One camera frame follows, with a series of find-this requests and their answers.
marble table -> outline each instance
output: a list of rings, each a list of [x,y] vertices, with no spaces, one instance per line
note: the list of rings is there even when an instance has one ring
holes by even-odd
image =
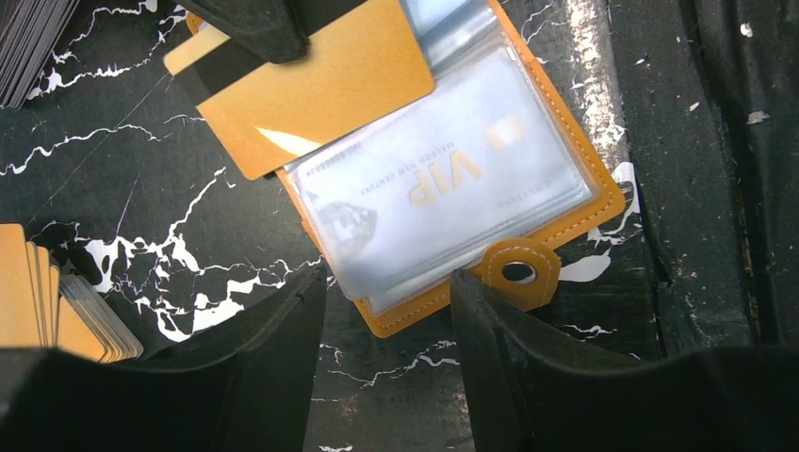
[[[534,314],[657,360],[609,12],[595,0],[503,5],[628,198],[623,216],[559,251],[559,293]],[[81,2],[31,100],[0,111],[0,222],[85,275],[148,354],[321,263],[280,183],[245,180],[164,68],[189,36],[186,14],[165,0]],[[453,337],[445,310],[378,340],[330,279],[306,450],[473,450]]]

stitching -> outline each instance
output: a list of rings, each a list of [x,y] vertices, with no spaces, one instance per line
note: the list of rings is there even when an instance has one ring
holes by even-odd
[[[538,76],[538,73],[537,73],[537,71],[535,71],[535,70],[534,70],[534,68],[532,68],[532,67],[531,67],[530,63],[526,64],[526,66],[528,67],[528,70],[530,70],[530,72],[531,72],[531,75],[532,75],[532,78],[535,80],[535,83],[538,85],[538,88],[540,88],[540,89],[541,89],[541,93],[542,93],[542,94],[544,94],[544,96],[545,96],[545,97],[546,97],[546,99],[548,100],[549,104],[552,106],[552,109],[553,109],[554,113],[555,113],[555,114],[558,116],[558,118],[561,120],[561,125],[562,125],[563,127],[565,127],[565,128],[566,128],[566,131],[568,132],[569,136],[572,138],[572,143],[573,143],[575,146],[577,146],[577,147],[578,147],[578,149],[579,149],[579,150],[580,150],[580,152],[582,153],[583,157],[585,157],[585,158],[584,158],[584,161],[588,161],[588,162],[589,162],[589,164],[591,165],[591,173],[593,173],[593,174],[594,174],[594,176],[596,176],[596,179],[598,179],[599,181],[601,181],[601,183],[602,183],[602,186],[605,188],[605,191],[606,191],[606,192],[610,192],[610,193],[611,193],[611,195],[608,197],[608,203],[605,205],[605,207],[603,207],[603,208],[602,208],[601,210],[599,210],[598,212],[595,212],[595,213],[594,213],[593,215],[591,215],[590,217],[588,217],[588,218],[585,218],[583,221],[579,221],[579,222],[577,222],[577,223],[575,223],[575,224],[571,225],[570,227],[568,227],[568,228],[566,228],[566,229],[564,229],[564,230],[560,231],[559,233],[552,235],[550,238],[548,238],[547,240],[545,240],[545,241],[544,241],[544,244],[548,244],[548,243],[550,243],[552,240],[554,240],[554,239],[556,239],[556,238],[560,237],[561,235],[568,234],[569,232],[571,232],[571,231],[574,231],[575,229],[577,229],[577,228],[578,228],[578,227],[580,227],[581,225],[583,225],[583,224],[587,223],[588,221],[591,221],[591,220],[593,220],[594,218],[596,218],[596,217],[599,217],[600,215],[602,215],[602,214],[604,214],[605,212],[607,212],[607,211],[608,211],[608,209],[610,209],[610,208],[611,208],[611,206],[613,205],[613,200],[614,200],[614,197],[613,197],[612,191],[610,191],[610,189],[608,188],[608,183],[605,181],[605,179],[604,179],[604,178],[602,178],[602,177],[599,177],[599,171],[598,171],[598,169],[596,168],[596,164],[594,163],[594,159],[592,159],[592,158],[591,158],[591,156],[589,155],[589,153],[588,153],[588,152],[586,151],[586,149],[585,149],[585,148],[582,146],[582,144],[580,143],[580,140],[577,138],[577,134],[575,134],[575,133],[574,133],[574,130],[572,130],[571,126],[570,126],[570,125],[568,124],[568,122],[566,121],[566,118],[563,116],[563,113],[562,113],[562,112],[561,112],[561,110],[558,108],[558,106],[555,104],[555,101],[553,101],[553,100],[552,100],[552,95],[549,93],[549,89],[547,89],[547,88],[544,86],[544,84],[543,84],[543,83],[542,83],[542,81],[541,81],[541,77],[539,77],[539,76]],[[547,262],[547,264],[549,265],[549,271],[551,272],[551,271],[552,271],[551,264],[549,263],[549,261],[548,261],[548,260],[546,260],[546,262]],[[546,284],[547,284],[547,288],[548,288],[548,285],[549,285],[549,279],[547,279],[547,281],[546,281]],[[390,324],[388,324],[388,325],[381,325],[381,324],[377,323],[377,321],[375,320],[375,318],[374,318],[374,317],[372,317],[372,320],[375,320],[375,325],[377,325],[377,327],[378,327],[378,328],[380,328],[381,330],[388,330],[389,328],[392,328],[392,327],[396,326],[397,324],[399,324],[400,322],[402,322],[402,321],[406,320],[407,318],[409,318],[409,317],[412,317],[412,316],[414,316],[414,315],[417,315],[417,314],[421,313],[422,311],[424,311],[424,310],[428,309],[429,307],[431,307],[432,305],[434,305],[434,304],[435,304],[435,302],[436,302],[436,301],[438,301],[439,299],[442,299],[443,297],[448,297],[448,296],[449,296],[449,291],[445,291],[445,292],[444,292],[444,294],[442,294],[441,296],[437,297],[436,299],[434,299],[433,301],[429,302],[428,304],[425,304],[424,306],[422,306],[422,307],[420,307],[419,309],[417,309],[417,310],[413,311],[412,313],[410,313],[410,314],[408,314],[408,315],[405,315],[405,316],[403,316],[402,318],[399,318],[399,319],[397,319],[396,321],[394,321],[394,322],[392,322],[392,323],[390,323]]]
[[[536,251],[536,250],[534,250],[532,248],[528,248],[528,247],[510,247],[510,248],[506,248],[504,250],[500,250],[496,254],[491,256],[491,259],[488,260],[488,284],[489,284],[488,286],[491,287],[491,281],[494,279],[494,271],[492,270],[492,268],[494,267],[494,261],[496,261],[496,259],[501,254],[505,254],[506,252],[511,252],[511,251],[518,251],[518,250],[529,251],[529,252],[535,254],[536,256],[540,257],[541,259],[543,259],[544,262],[546,263],[546,270],[547,270],[546,285],[544,286],[544,292],[541,294],[541,301],[543,303],[544,299],[546,298],[546,294],[549,293],[549,283],[552,280],[552,278],[551,278],[551,276],[552,276],[552,263],[550,263],[549,259],[547,259],[542,253],[540,253],[540,252],[538,252],[538,251]]]

stack of yellow cards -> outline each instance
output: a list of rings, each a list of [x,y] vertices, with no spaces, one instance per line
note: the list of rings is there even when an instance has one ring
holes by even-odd
[[[143,351],[89,282],[61,277],[19,224],[0,224],[0,347],[59,347],[99,363]]]

paint chip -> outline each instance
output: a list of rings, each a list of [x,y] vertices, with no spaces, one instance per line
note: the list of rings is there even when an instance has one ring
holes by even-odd
[[[746,24],[741,24],[741,34],[746,38],[752,38],[755,36],[755,33],[752,31],[752,25],[750,25],[748,22]]]
[[[769,118],[771,118],[771,116],[769,116],[765,111],[753,111],[752,113],[749,113],[749,119],[746,121],[746,125],[760,124]]]

metal snap hole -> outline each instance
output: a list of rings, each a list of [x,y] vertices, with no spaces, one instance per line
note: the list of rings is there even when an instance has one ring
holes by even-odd
[[[509,262],[502,268],[502,277],[511,283],[532,284],[538,278],[535,267],[526,262]]]

